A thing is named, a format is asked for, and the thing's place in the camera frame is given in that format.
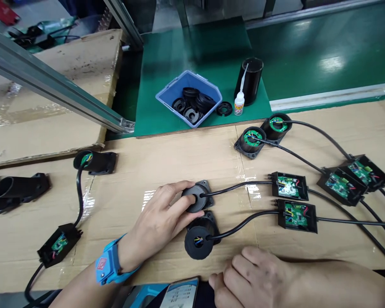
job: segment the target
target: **human hand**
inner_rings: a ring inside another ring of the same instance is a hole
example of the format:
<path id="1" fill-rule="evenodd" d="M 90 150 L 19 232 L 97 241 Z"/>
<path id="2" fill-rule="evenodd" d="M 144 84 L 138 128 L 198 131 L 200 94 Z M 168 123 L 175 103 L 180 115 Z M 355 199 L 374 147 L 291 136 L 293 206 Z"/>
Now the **human hand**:
<path id="1" fill-rule="evenodd" d="M 290 278 L 287 263 L 255 247 L 245 247 L 224 272 L 209 279 L 217 308 L 277 307 Z"/>
<path id="2" fill-rule="evenodd" d="M 123 272 L 135 270 L 194 219 L 204 215 L 204 211 L 186 212 L 195 202 L 193 195 L 182 196 L 172 206 L 169 205 L 177 193 L 194 185 L 191 181 L 180 181 L 157 188 L 134 227 L 118 242 L 118 259 Z"/>

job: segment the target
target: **mobile phone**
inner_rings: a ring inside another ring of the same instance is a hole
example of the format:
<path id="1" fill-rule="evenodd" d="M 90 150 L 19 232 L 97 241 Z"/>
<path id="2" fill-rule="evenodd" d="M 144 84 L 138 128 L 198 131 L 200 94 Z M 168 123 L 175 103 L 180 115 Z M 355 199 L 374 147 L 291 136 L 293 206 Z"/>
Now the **mobile phone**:
<path id="1" fill-rule="evenodd" d="M 173 282 L 168 286 L 160 308 L 193 308 L 199 278 Z"/>

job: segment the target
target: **blue plastic bin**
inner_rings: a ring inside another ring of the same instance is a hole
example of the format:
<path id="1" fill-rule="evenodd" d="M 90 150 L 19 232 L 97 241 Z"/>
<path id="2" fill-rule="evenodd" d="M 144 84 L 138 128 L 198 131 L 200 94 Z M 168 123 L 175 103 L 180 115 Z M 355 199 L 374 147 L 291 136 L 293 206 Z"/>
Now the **blue plastic bin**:
<path id="1" fill-rule="evenodd" d="M 175 109 L 172 108 L 172 103 L 177 99 L 183 96 L 183 88 L 191 87 L 200 90 L 201 93 L 204 93 L 211 97 L 216 104 L 209 112 L 207 112 L 195 125 L 191 124 L 185 117 L 179 114 Z M 161 103 L 164 104 L 168 109 L 170 109 L 177 117 L 187 123 L 188 126 L 192 128 L 197 128 L 200 124 L 218 107 L 222 102 L 221 92 L 218 90 L 218 87 L 208 82 L 204 77 L 193 73 L 192 71 L 184 71 L 180 76 L 175 78 L 170 82 L 164 89 L 162 89 L 155 96 Z"/>

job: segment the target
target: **brown cardboard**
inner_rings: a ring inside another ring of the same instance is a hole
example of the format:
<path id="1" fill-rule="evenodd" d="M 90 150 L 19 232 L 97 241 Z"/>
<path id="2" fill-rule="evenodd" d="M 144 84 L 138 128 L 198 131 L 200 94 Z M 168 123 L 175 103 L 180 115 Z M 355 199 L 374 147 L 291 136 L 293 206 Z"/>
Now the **brown cardboard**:
<path id="1" fill-rule="evenodd" d="M 367 154 L 385 171 L 385 102 L 290 116 L 316 124 L 348 153 Z M 351 120 L 355 116 L 359 121 Z M 205 179 L 214 191 L 242 181 L 265 180 L 268 173 L 281 171 L 305 175 L 309 187 L 322 192 L 315 184 L 316 172 L 284 151 L 266 146 L 255 160 L 241 157 L 233 144 L 246 127 L 218 127 L 108 142 L 105 150 L 118 153 L 115 173 L 89 179 L 83 174 L 85 201 L 91 207 L 91 214 L 81 225 L 82 239 L 62 263 L 39 276 L 33 289 L 53 290 L 68 284 L 101 254 L 107 243 L 130 230 L 160 185 L 182 179 Z M 331 167 L 343 162 L 332 144 L 306 127 L 294 125 L 281 144 L 317 166 Z M 71 159 L 8 168 L 0 170 L 0 175 L 31 176 L 36 172 L 50 174 L 52 189 L 36 202 L 0 216 L 0 292 L 24 290 L 39 265 L 36 250 L 58 225 L 73 222 L 78 212 L 76 170 Z M 224 232 L 252 213 L 273 209 L 273 199 L 269 186 L 240 187 L 215 196 L 211 210 L 220 231 Z M 385 198 L 374 192 L 365 200 L 385 220 Z M 310 195 L 306 203 L 316 205 L 318 216 L 347 219 L 331 204 L 314 196 Z M 362 206 L 345 208 L 358 219 L 374 220 Z M 183 231 L 162 252 L 145 262 L 129 283 L 172 282 L 196 275 L 207 279 L 212 272 L 222 271 L 225 261 L 246 245 L 258 245 L 283 258 L 338 259 L 385 269 L 383 255 L 356 226 L 318 222 L 318 234 L 309 234 L 284 230 L 276 225 L 276 219 L 276 216 L 256 218 L 214 246 L 210 256 L 202 261 L 192 260 L 185 252 Z M 368 229 L 385 246 L 383 229 L 369 226 Z"/>
<path id="2" fill-rule="evenodd" d="M 122 35 L 95 33 L 35 56 L 111 107 Z M 0 166 L 104 146 L 105 128 L 28 89 L 6 93 L 10 85 L 0 76 Z"/>

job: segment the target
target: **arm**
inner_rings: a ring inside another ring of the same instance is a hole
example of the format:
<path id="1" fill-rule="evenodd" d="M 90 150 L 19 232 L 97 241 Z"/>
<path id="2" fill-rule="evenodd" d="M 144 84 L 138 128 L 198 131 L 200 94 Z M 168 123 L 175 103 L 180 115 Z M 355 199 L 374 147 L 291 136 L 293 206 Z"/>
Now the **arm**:
<path id="1" fill-rule="evenodd" d="M 245 247 L 209 280 L 217 308 L 385 307 L 385 278 L 349 262 L 287 263 Z"/>
<path id="2" fill-rule="evenodd" d="M 181 181 L 159 187 L 146 204 L 134 227 L 118 242 L 118 259 L 122 272 L 135 270 L 145 260 L 159 252 L 203 211 L 187 213 L 195 202 L 192 195 L 183 196 L 172 206 L 175 195 L 193 182 Z M 95 264 L 90 264 L 55 298 L 50 308 L 103 308 L 112 304 L 121 285 L 100 286 L 95 278 Z"/>

